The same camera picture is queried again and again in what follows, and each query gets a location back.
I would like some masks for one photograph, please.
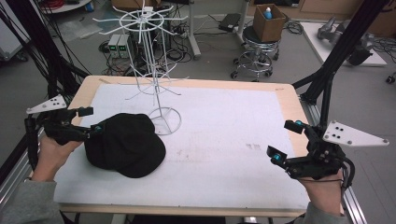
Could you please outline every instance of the wire stand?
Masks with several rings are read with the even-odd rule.
[[[154,12],[152,11],[152,7],[144,7],[144,4],[142,10],[136,10],[133,12],[122,11],[115,7],[114,9],[118,12],[124,13],[124,15],[120,19],[110,19],[110,20],[100,20],[100,21],[119,21],[120,27],[112,31],[109,31],[107,33],[99,33],[99,34],[109,35],[118,30],[122,30],[124,34],[125,34],[125,30],[139,34],[138,43],[143,42],[144,52],[146,56],[145,61],[147,63],[148,71],[146,74],[142,74],[141,72],[139,72],[134,67],[134,62],[132,60],[132,57],[130,57],[131,67],[132,69],[134,69],[134,76],[136,78],[137,88],[140,91],[139,93],[153,95],[154,96],[153,103],[158,105],[156,109],[148,113],[148,116],[151,118],[154,125],[156,126],[156,134],[167,135],[174,133],[181,126],[181,121],[182,121],[181,116],[174,108],[168,106],[162,106],[159,95],[165,91],[170,91],[167,87],[164,87],[163,84],[167,83],[170,86],[173,80],[170,79],[169,72],[172,71],[176,65],[174,65],[172,68],[168,67],[168,62],[166,59],[166,52],[165,52],[165,42],[164,42],[164,38],[162,38],[163,42],[161,44],[163,45],[162,49],[164,55],[163,57],[165,60],[165,68],[163,69],[164,71],[159,70],[155,62],[154,50],[152,47],[153,41],[151,39],[150,32],[160,29],[163,36],[164,36],[164,32],[168,33],[169,35],[175,35],[174,33],[171,33],[163,29],[163,22],[167,20],[181,21],[181,20],[185,20],[187,17],[182,19],[164,18],[161,13],[171,10],[172,9],[171,7],[165,10]],[[137,29],[131,28],[131,26],[134,25],[137,26]]]

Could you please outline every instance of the sleeve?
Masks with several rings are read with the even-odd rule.
[[[56,182],[20,183],[6,203],[0,223],[63,224],[59,205],[53,201]]]
[[[317,209],[312,203],[308,204],[304,217],[297,217],[293,224],[307,224],[307,223],[320,223],[320,224],[347,224],[347,217],[334,216]]]

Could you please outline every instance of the floor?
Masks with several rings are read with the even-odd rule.
[[[93,13],[83,9],[57,15],[59,23],[81,22],[84,28],[92,31],[97,23],[92,18],[112,18],[115,13],[107,1],[97,1]],[[209,17],[196,19],[202,24],[201,33],[216,31],[217,23]],[[104,30],[111,24],[99,25]],[[96,75],[106,71],[106,59],[98,50],[99,45],[109,39],[109,35],[92,35],[88,38],[67,37],[68,47],[74,51],[81,63]],[[178,63],[171,77],[190,77],[192,79],[229,80],[234,70],[233,59],[243,51],[235,35],[197,35],[202,57],[195,61]],[[60,46],[59,38],[54,42]],[[353,189],[367,223],[393,223],[396,220],[396,84],[388,84],[385,79],[396,71],[396,64],[386,53],[379,53],[388,63],[384,67],[342,66],[338,70],[332,86],[332,100],[329,120],[336,119],[348,126],[387,138],[388,147],[343,147],[347,156],[356,165],[357,171]],[[293,83],[316,72],[321,63],[304,35],[294,35],[284,30],[280,45],[279,59],[274,62],[274,74],[261,77],[261,82]],[[251,81],[255,75],[240,72],[237,81]],[[303,93],[306,87],[297,92]],[[0,163],[3,164],[12,149],[24,135],[23,119],[27,107],[38,105],[46,100],[47,84],[40,76],[32,61],[26,63],[11,60],[0,67]],[[289,219],[276,219],[284,223]],[[228,217],[227,223],[240,222],[239,217]],[[268,223],[265,218],[261,223]],[[110,223],[107,214],[81,215],[80,223]]]

